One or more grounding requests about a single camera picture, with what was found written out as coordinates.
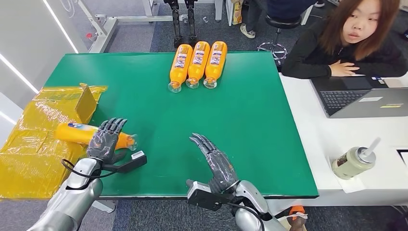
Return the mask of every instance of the woman's hair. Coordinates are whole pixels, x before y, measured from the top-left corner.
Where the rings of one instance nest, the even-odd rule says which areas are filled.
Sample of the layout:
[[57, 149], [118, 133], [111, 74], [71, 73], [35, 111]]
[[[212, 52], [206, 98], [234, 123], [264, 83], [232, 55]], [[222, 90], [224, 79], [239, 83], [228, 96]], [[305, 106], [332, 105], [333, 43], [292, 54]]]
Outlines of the woman's hair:
[[[319, 43], [326, 53], [333, 55], [336, 46], [342, 44], [341, 36], [346, 20], [363, 0], [343, 0], [337, 9], [328, 17]], [[400, 0], [379, 0], [380, 16], [375, 32], [367, 39], [356, 44], [354, 53], [356, 60], [364, 59], [378, 50], [387, 36], [396, 14], [398, 13]]]

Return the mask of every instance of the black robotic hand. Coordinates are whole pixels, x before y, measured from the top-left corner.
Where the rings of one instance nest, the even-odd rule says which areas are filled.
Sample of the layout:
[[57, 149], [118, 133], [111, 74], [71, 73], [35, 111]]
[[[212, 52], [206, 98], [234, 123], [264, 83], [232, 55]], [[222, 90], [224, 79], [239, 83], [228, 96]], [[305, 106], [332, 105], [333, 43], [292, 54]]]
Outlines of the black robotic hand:
[[87, 156], [98, 158], [108, 165], [114, 164], [118, 159], [115, 156], [115, 147], [119, 133], [127, 121], [122, 118], [103, 121], [89, 142]]
[[200, 148], [213, 172], [213, 178], [208, 183], [212, 193], [221, 193], [239, 181], [227, 155], [207, 137], [193, 133], [190, 140]]

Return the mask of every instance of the bottle label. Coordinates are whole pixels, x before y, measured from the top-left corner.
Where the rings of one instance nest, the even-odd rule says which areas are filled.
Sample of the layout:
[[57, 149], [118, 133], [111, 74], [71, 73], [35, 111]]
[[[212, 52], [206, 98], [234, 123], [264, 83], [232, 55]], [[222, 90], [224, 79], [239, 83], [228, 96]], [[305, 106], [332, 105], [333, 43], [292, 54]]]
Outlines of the bottle label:
[[205, 50], [205, 45], [203, 46], [201, 44], [197, 45], [197, 50], [195, 51], [194, 58], [192, 60], [193, 64], [201, 65], [203, 63], [203, 57], [205, 53], [204, 50]]
[[337, 159], [337, 166], [340, 167], [342, 164], [346, 162], [347, 162], [347, 153]]
[[219, 65], [219, 62], [221, 61], [222, 48], [224, 48], [224, 44], [214, 44], [210, 64]]
[[184, 68], [187, 58], [187, 47], [180, 47], [177, 53], [177, 59], [174, 63], [174, 67]]
[[86, 124], [78, 124], [78, 123], [69, 123], [68, 127], [73, 127], [79, 130], [83, 130], [83, 131], [91, 131], [93, 130], [93, 127], [90, 125], [86, 125]]

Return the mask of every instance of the woman's hand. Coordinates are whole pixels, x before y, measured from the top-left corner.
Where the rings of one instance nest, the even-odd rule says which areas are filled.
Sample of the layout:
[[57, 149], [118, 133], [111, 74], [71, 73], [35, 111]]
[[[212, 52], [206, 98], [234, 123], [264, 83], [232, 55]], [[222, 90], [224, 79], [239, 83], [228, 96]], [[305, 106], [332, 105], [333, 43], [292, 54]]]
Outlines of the woman's hand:
[[353, 63], [340, 63], [340, 60], [336, 63], [329, 65], [331, 76], [334, 77], [343, 77], [343, 76], [352, 76], [355, 75], [353, 71], [357, 71], [360, 67], [354, 66]]

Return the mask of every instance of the orange bottle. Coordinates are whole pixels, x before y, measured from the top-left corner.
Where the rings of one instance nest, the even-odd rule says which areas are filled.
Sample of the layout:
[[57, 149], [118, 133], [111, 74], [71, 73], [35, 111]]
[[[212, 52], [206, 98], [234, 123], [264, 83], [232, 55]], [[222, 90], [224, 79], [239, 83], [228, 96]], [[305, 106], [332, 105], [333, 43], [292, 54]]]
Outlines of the orange bottle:
[[170, 70], [170, 83], [168, 89], [177, 93], [181, 91], [181, 84], [186, 81], [187, 71], [192, 56], [192, 47], [188, 44], [181, 44], [176, 51], [173, 65]]
[[[98, 130], [98, 127], [94, 127], [86, 124], [59, 124], [55, 130], [55, 137], [59, 140], [82, 143], [88, 145], [92, 139], [93, 134]], [[116, 144], [116, 148], [128, 148], [132, 151], [136, 150], [137, 135], [127, 135], [124, 132], [119, 133], [119, 140]]]
[[207, 65], [208, 55], [210, 54], [210, 44], [200, 41], [194, 47], [189, 66], [189, 78], [186, 85], [189, 88], [195, 89], [200, 83], [199, 80], [203, 77], [205, 65]]
[[213, 44], [211, 56], [208, 58], [207, 67], [205, 68], [204, 86], [207, 88], [215, 88], [217, 86], [217, 79], [221, 77], [222, 69], [225, 64], [225, 57], [227, 56], [227, 45], [225, 42], [217, 41]]

